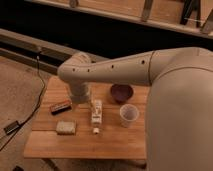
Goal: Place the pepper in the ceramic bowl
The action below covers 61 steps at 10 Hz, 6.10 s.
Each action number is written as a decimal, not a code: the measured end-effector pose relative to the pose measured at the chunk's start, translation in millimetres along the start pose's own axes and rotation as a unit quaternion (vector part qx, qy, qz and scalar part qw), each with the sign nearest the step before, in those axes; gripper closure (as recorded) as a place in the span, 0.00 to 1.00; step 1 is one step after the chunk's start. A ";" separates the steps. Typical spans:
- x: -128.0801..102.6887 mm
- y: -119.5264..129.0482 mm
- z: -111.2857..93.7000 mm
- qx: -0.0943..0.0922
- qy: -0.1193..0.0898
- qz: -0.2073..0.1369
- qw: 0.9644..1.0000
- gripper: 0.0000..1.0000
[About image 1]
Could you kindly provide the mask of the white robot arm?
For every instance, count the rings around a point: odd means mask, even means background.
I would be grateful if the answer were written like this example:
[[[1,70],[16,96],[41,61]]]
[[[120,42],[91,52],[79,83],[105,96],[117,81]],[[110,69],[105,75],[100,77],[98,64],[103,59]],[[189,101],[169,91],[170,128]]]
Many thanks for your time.
[[[81,103],[90,82],[150,88],[145,109],[148,171],[213,171],[213,51],[155,50],[93,63],[82,52],[57,75]]]

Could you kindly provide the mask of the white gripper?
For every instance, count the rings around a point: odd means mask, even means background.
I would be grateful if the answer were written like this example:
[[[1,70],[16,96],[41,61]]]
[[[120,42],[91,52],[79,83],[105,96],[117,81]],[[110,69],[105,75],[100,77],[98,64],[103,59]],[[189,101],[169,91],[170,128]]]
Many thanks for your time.
[[[87,103],[90,100],[88,83],[74,83],[69,85],[70,98],[73,103]]]

